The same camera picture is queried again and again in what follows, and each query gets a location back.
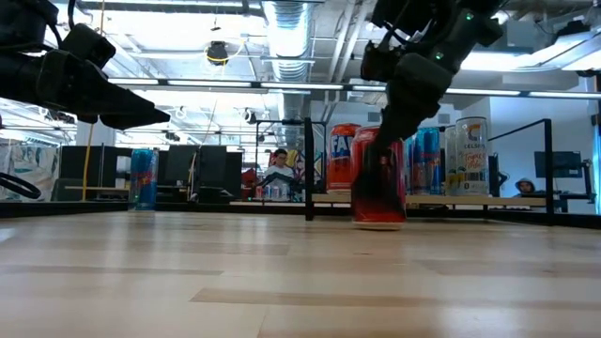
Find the blue soda can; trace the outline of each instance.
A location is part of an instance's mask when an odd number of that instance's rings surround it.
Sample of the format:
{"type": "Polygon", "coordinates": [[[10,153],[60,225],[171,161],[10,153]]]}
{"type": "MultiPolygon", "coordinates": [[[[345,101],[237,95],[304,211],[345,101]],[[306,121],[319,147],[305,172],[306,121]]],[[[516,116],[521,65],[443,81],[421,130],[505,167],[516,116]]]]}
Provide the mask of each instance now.
{"type": "Polygon", "coordinates": [[[131,153],[130,210],[154,210],[157,201],[159,152],[135,149],[131,153]]]}
{"type": "Polygon", "coordinates": [[[440,132],[438,128],[417,131],[413,149],[413,194],[442,194],[440,166],[440,132]]]}

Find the logo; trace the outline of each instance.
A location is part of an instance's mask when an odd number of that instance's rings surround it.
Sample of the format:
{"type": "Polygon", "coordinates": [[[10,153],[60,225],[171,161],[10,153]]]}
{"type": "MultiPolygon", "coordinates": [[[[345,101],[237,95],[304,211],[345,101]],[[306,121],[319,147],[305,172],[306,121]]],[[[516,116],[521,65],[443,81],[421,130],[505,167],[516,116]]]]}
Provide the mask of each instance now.
{"type": "Polygon", "coordinates": [[[336,159],[350,158],[350,136],[334,136],[331,139],[331,157],[336,159]]]}
{"type": "Polygon", "coordinates": [[[470,141],[478,141],[480,140],[480,136],[474,136],[472,133],[473,132],[480,132],[480,129],[482,128],[481,125],[471,125],[468,126],[468,139],[470,139],[470,141]]]}

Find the celsius can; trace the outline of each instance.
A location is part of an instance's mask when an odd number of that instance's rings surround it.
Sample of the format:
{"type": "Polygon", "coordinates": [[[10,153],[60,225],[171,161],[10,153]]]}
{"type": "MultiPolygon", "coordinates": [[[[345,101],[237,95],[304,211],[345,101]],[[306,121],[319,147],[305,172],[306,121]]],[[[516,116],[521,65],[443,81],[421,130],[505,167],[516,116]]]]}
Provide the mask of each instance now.
{"type": "Polygon", "coordinates": [[[444,131],[444,190],[448,196],[457,195],[457,132],[456,127],[444,131]]]}
{"type": "Polygon", "coordinates": [[[379,127],[361,128],[352,143],[353,219],[361,229],[398,230],[406,219],[404,146],[394,142],[375,156],[370,145],[378,131],[379,127]]]}
{"type": "Polygon", "coordinates": [[[411,192],[413,194],[442,194],[440,131],[438,128],[425,128],[417,131],[411,166],[411,192]]]}
{"type": "Polygon", "coordinates": [[[457,120],[457,194],[488,196],[486,118],[457,120]]]}
{"type": "Polygon", "coordinates": [[[405,187],[407,194],[411,191],[411,173],[413,172],[413,148],[415,146],[415,135],[405,140],[405,187]]]}
{"type": "Polygon", "coordinates": [[[159,152],[135,149],[131,153],[130,210],[153,210],[157,201],[159,152]]]}
{"type": "Polygon", "coordinates": [[[328,192],[350,192],[350,145],[361,126],[340,124],[330,134],[330,161],[328,162],[328,192]]]}

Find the shelf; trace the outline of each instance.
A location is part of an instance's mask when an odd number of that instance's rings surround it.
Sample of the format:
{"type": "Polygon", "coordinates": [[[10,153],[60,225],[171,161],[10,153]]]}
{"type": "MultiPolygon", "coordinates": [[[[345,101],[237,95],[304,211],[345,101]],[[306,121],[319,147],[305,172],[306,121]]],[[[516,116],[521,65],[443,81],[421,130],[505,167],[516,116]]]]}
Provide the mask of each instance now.
{"type": "MultiPolygon", "coordinates": [[[[350,194],[314,193],[315,203],[350,203],[350,194]]],[[[498,207],[544,207],[545,198],[499,198],[483,196],[407,196],[407,204],[430,204],[449,206],[498,206],[498,207]]]]}

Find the pipe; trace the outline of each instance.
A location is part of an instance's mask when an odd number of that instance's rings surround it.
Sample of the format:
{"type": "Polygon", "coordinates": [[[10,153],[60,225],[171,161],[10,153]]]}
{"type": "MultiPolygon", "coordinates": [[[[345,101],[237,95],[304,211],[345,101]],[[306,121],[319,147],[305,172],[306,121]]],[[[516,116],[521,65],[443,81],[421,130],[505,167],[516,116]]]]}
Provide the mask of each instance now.
{"type": "Polygon", "coordinates": [[[338,59],[340,58],[342,49],[345,47],[345,42],[347,41],[348,28],[350,28],[350,21],[353,18],[353,10],[356,3],[357,1],[355,1],[355,3],[349,1],[347,3],[347,7],[345,8],[345,20],[343,21],[342,30],[340,31],[338,39],[336,40],[336,47],[334,48],[334,54],[330,62],[330,69],[328,70],[327,83],[332,82],[334,79],[334,72],[336,71],[336,66],[338,66],[338,59]]]}
{"type": "Polygon", "coordinates": [[[359,10],[359,14],[357,15],[357,20],[355,21],[355,27],[353,28],[353,32],[350,35],[350,39],[348,40],[347,50],[345,51],[345,56],[342,60],[342,65],[338,70],[338,76],[336,77],[336,83],[342,82],[345,77],[345,72],[347,71],[348,62],[350,61],[350,57],[355,50],[355,45],[357,44],[357,38],[361,33],[361,29],[363,27],[363,23],[365,22],[365,18],[367,18],[367,13],[369,11],[369,4],[366,0],[363,0],[361,5],[361,9],[359,10]]]}
{"type": "MultiPolygon", "coordinates": [[[[290,2],[269,1],[264,4],[269,22],[268,42],[270,55],[274,57],[304,58],[310,53],[310,31],[313,5],[290,2]]],[[[273,74],[278,82],[307,82],[309,64],[306,62],[273,61],[273,74]]],[[[305,104],[304,96],[282,94],[278,97],[278,110],[281,119],[300,119],[305,104]]],[[[295,128],[281,128],[285,143],[291,145],[299,138],[295,128]]]]}

